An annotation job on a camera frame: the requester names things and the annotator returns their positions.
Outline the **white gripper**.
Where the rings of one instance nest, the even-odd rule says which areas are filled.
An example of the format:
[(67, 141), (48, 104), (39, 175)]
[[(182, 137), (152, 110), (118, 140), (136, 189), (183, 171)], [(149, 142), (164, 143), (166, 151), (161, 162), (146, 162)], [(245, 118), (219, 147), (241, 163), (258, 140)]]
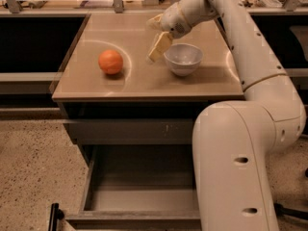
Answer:
[(179, 39), (192, 30), (192, 19), (184, 6), (174, 3), (167, 8), (163, 14), (158, 14), (147, 20), (146, 26), (153, 30), (163, 30), (154, 37), (153, 43), (148, 51), (147, 58), (155, 63), (172, 45), (173, 38)]

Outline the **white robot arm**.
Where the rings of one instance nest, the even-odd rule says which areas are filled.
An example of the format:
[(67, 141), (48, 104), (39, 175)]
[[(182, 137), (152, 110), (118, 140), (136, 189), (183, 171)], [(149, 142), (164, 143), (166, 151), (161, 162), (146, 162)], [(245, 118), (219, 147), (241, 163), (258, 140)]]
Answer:
[(306, 113), (294, 84), (241, 0), (180, 0), (148, 21), (156, 62), (174, 39), (220, 17), (244, 92), (195, 121), (192, 156), (202, 231), (279, 231), (265, 157), (292, 145)]

